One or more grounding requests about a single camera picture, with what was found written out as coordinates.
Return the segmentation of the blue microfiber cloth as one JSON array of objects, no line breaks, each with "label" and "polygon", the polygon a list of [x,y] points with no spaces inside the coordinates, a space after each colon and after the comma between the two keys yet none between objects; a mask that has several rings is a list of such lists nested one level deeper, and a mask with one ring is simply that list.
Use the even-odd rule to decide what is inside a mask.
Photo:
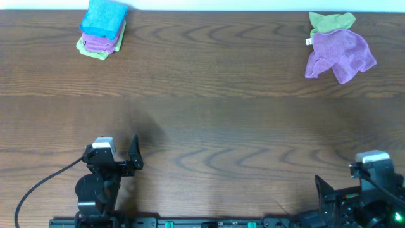
[{"label": "blue microfiber cloth", "polygon": [[87,35],[113,40],[119,33],[127,11],[128,7],[118,2],[90,0],[79,29]]}]

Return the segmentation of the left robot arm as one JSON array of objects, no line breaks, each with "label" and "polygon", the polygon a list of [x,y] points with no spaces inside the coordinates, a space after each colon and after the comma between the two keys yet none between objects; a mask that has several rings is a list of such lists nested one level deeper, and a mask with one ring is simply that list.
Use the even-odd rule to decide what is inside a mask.
[{"label": "left robot arm", "polygon": [[82,161],[90,170],[75,186],[78,213],[75,227],[131,227],[132,219],[115,210],[123,177],[143,169],[139,138],[134,136],[128,150],[129,160],[116,161],[112,137],[98,137],[87,145]]}]

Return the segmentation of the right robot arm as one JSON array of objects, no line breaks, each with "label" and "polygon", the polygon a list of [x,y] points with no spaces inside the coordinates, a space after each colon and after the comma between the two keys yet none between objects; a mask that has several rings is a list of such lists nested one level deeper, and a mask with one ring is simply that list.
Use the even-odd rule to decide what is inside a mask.
[{"label": "right robot arm", "polygon": [[319,209],[295,217],[290,227],[404,227],[404,176],[391,159],[349,165],[359,185],[334,189],[315,176]]}]

